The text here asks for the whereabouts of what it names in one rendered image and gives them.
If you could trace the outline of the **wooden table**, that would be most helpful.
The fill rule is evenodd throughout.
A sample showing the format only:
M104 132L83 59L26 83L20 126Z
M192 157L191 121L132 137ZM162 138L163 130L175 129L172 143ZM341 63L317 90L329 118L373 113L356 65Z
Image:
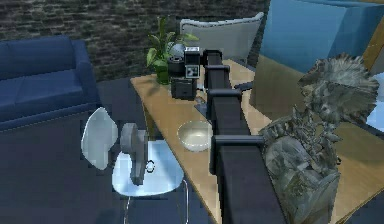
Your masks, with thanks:
M232 60L223 62L231 70L230 82L236 85L251 82L256 89L243 93L242 109L253 134L271 120L288 112L294 104L302 104L297 81L303 76L285 65L264 56L259 57L252 71ZM171 97L169 88L156 82L154 75L131 80L140 96L147 130L157 127L197 191L214 224L222 224L216 177L208 170L209 153L186 150L177 137L178 128L204 117L193 101ZM345 224L361 208L368 214L375 197L384 193L384 140L350 123L337 129L343 140L336 144L342 159L341 178L330 224Z

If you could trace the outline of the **grey disc shaped object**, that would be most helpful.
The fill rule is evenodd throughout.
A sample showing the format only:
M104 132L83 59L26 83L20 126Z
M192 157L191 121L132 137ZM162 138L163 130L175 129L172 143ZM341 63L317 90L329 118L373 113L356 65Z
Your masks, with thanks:
M135 123L124 124L121 130L120 148L123 153L130 156L132 182L137 186L142 185L148 162L147 131L139 130Z

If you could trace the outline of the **green house plant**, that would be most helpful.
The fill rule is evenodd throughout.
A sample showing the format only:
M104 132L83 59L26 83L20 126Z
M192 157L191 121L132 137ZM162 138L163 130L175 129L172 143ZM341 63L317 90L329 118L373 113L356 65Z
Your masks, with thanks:
M146 56L146 65L155 69L156 81L162 85L170 82L168 75L168 59L171 57L171 49L176 44L185 45L187 41L197 41L198 37L193 34L179 34L174 31L166 31L166 18L158 17L158 34L149 34L152 47Z

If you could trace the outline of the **dark flat object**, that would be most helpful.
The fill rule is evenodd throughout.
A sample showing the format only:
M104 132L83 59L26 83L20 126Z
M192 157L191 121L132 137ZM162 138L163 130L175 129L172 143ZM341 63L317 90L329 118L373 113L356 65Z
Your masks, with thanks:
M251 90L252 87L253 87L253 82L252 81L241 83L241 84L237 84L237 85L234 86L235 89L239 89L240 91L248 91L248 90Z

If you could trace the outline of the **blue sofa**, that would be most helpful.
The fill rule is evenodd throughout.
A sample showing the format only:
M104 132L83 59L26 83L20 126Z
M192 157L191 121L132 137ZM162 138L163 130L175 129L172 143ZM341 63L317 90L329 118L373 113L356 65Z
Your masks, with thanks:
M0 130L101 104L86 43L65 35L0 41Z

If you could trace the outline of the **white bowl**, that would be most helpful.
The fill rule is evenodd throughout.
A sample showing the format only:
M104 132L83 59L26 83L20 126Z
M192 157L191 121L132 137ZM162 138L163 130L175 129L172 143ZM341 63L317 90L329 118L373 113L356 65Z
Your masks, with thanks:
M177 136L187 150L201 152L211 147L212 125L206 121L189 121L178 128Z

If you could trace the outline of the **grey ball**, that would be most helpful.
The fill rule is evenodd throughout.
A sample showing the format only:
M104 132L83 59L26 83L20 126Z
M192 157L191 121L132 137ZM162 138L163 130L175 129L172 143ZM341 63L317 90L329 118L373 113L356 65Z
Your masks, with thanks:
M184 50L185 46L183 44L175 44L170 50L170 55L176 57L183 57Z

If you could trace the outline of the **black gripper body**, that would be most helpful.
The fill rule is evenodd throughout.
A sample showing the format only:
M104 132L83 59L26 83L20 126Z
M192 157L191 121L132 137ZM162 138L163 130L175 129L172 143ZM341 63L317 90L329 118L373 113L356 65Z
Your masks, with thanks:
M175 99L194 100L197 83L195 79L187 78L184 59L179 56L168 58L168 74L171 83L171 95Z

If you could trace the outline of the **grey spiky house plant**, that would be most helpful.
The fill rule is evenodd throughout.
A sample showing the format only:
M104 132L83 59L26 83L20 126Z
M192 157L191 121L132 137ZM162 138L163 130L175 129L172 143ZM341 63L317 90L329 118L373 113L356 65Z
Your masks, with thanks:
M379 83L361 56L318 59L298 80L305 109L260 130L263 158L288 224L328 224L340 172L334 144L342 122L364 123Z

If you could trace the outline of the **white chair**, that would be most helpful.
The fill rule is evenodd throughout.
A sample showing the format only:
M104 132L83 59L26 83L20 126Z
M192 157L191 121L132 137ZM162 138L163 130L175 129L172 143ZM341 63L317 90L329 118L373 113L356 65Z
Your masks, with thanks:
M103 107L88 118L81 139L85 159L99 170L107 168L109 151L120 146L122 127L118 127ZM148 134L148 162L142 185L135 185L131 178L130 156L118 153L112 171L112 187L127 201L133 197L157 196L169 193L179 186L186 186L184 171L164 140L151 141Z

